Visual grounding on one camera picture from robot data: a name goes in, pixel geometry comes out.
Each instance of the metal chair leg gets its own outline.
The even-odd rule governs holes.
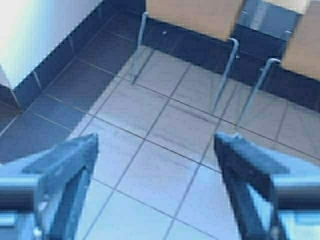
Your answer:
[[[137,61],[138,57],[140,56],[140,47],[142,44],[142,40],[144,38],[144,33],[145,33],[145,27],[147,23],[147,18],[148,18],[148,12],[144,12],[142,15],[142,20],[141,20],[141,25],[140,25],[140,30],[139,30],[139,37],[138,37],[138,42],[136,46],[136,51],[133,54],[133,64],[131,68],[131,83],[135,84],[137,80]]]
[[[240,126],[240,124],[242,123],[242,120],[245,116],[245,114],[247,113],[250,105],[251,105],[251,102],[254,98],[254,96],[257,94],[257,91],[259,90],[259,88],[261,87],[262,83],[264,82],[271,66],[273,63],[281,63],[281,61],[277,58],[270,58],[266,64],[265,64],[265,67],[263,68],[263,71],[258,79],[258,82],[256,83],[256,85],[252,88],[252,91],[251,91],[251,94],[249,95],[246,103],[245,103],[245,106],[244,108],[242,109],[242,112],[241,112],[241,115],[236,123],[236,127],[238,128]]]
[[[237,57],[237,52],[238,52],[238,48],[239,48],[239,42],[238,40],[236,40],[235,38],[229,38],[229,40],[233,41],[233,48],[232,48],[232,52],[230,54],[230,57],[229,57],[229,60],[226,64],[226,67],[225,67],[225,70],[224,70],[224,73],[222,75],[222,78],[221,78],[221,84],[220,84],[220,87],[219,87],[219,90],[217,92],[217,95],[215,97],[215,99],[213,100],[213,105],[212,105],[212,114],[215,113],[215,110],[216,110],[216,107],[218,105],[218,102],[221,98],[221,95],[227,85],[227,82],[228,82],[228,75],[229,75],[229,72],[231,70],[231,67],[232,67],[232,64],[234,63],[236,57]]]

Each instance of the tiled floor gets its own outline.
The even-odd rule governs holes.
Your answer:
[[[116,16],[25,112],[0,103],[0,163],[98,133],[77,240],[240,239],[212,135],[236,132],[250,88],[231,79],[211,114],[220,76],[188,62],[197,49],[170,31],[158,50],[143,47],[130,84],[139,27],[132,18]],[[260,91],[238,131],[320,163],[319,127],[319,113]]]

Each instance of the white wall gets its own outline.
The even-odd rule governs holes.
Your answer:
[[[14,89],[102,1],[0,0],[0,84]]]

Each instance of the chair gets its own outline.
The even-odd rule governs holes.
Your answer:
[[[237,120],[237,126],[241,124],[254,96],[263,84],[274,63],[280,63],[281,67],[286,70],[320,80],[320,67],[318,64],[320,56],[320,32],[317,30],[319,21],[320,1],[312,0],[305,15],[302,16],[296,30],[289,40],[283,60],[270,58],[266,62],[266,65],[264,66],[256,85],[252,88],[251,94]]]
[[[239,42],[229,36],[234,28],[243,2],[244,0],[147,0],[147,11],[142,15],[137,51],[133,56],[131,70],[132,84],[137,79],[136,62],[148,17],[196,31],[225,42],[231,40],[233,42],[233,49],[225,67],[217,96],[213,101],[212,112],[214,112],[228,82],[228,74],[232,64],[237,56]]]
[[[308,8],[310,0],[264,0],[273,5],[280,6],[285,9],[304,14]]]

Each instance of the wooden panel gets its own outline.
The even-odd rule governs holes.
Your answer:
[[[311,1],[288,44],[282,66],[320,80],[320,1]]]
[[[230,36],[243,0],[147,0],[151,18],[223,41]]]
[[[264,0],[265,2],[304,14],[308,8],[310,0]]]

